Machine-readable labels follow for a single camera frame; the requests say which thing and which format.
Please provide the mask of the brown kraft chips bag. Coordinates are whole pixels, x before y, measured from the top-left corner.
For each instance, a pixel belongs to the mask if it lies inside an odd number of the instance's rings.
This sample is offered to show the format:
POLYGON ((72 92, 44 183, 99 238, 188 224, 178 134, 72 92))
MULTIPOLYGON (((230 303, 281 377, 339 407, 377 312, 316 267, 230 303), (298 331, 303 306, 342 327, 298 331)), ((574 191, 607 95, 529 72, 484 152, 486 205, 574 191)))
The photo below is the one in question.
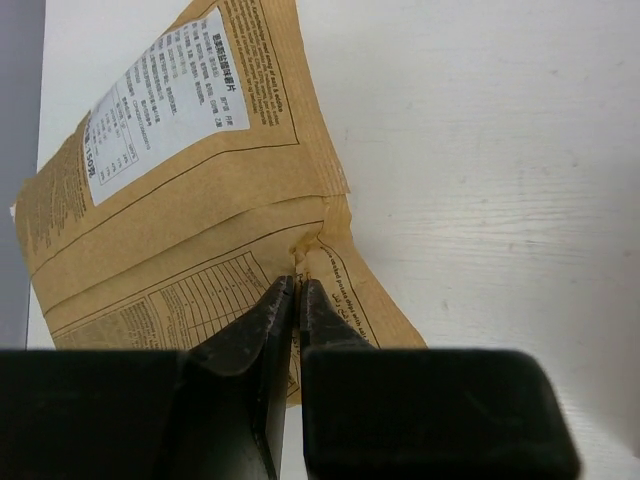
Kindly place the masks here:
POLYGON ((292 1, 194 1, 22 187, 59 349, 189 349, 279 276, 376 347, 423 339, 357 251, 292 1))

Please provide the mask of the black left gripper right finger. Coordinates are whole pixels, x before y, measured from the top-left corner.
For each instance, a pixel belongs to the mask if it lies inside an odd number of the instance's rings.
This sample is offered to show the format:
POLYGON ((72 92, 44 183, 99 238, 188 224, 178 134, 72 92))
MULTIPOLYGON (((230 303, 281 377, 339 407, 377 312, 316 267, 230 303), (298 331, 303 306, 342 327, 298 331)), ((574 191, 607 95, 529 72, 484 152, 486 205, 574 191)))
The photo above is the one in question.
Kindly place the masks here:
POLYGON ((376 348, 322 284, 300 295, 303 451, 312 479, 576 479, 550 380, 516 350, 376 348))

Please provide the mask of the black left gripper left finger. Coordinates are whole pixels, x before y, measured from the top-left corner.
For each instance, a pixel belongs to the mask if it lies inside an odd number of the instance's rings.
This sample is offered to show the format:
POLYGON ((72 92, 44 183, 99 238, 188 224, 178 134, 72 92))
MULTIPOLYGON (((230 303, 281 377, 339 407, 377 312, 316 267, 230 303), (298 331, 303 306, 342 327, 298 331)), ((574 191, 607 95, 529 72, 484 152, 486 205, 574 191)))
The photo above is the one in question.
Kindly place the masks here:
POLYGON ((5 479, 276 479, 294 320, 277 279, 190 350, 1 355, 5 479))

